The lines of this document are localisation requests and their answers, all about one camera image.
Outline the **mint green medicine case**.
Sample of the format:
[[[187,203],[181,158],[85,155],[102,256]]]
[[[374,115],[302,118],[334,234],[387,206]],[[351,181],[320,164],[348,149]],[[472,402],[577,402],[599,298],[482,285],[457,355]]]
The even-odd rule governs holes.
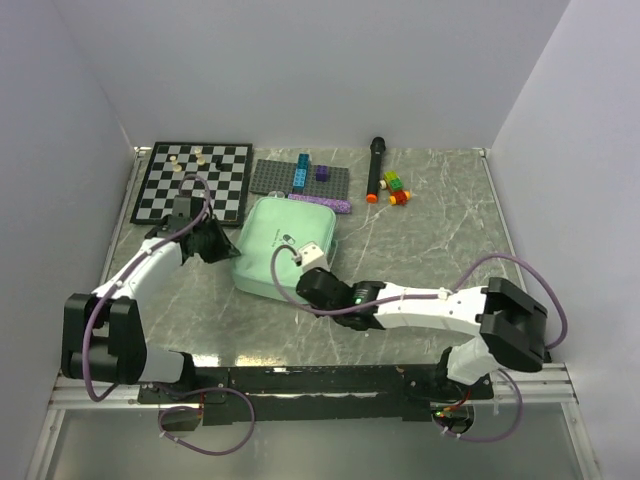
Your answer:
[[[270,272],[277,247],[296,250],[310,242],[327,252],[332,244],[336,214],[330,208],[291,200],[263,197],[251,209],[236,247],[240,255],[231,261],[231,276],[239,290],[283,301]]]

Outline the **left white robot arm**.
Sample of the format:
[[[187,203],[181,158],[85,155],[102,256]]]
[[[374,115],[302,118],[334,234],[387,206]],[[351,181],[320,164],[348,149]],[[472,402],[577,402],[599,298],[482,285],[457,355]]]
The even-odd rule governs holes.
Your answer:
[[[62,374],[119,385],[161,382],[172,400],[192,398],[198,380],[192,356],[149,345],[141,309],[189,258],[212,264],[239,255],[203,198],[177,196],[172,212],[145,235],[138,252],[114,277],[67,299]]]

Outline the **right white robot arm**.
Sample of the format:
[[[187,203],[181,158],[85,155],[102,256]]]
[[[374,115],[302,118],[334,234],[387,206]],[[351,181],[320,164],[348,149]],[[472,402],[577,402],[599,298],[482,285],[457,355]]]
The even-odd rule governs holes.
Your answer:
[[[353,330],[413,327],[469,336],[466,343],[447,348],[439,361],[436,385],[448,398],[462,396],[500,368],[536,373],[544,363],[547,309],[501,277],[458,291],[380,281],[350,286],[316,267],[301,276],[296,294],[316,315]]]

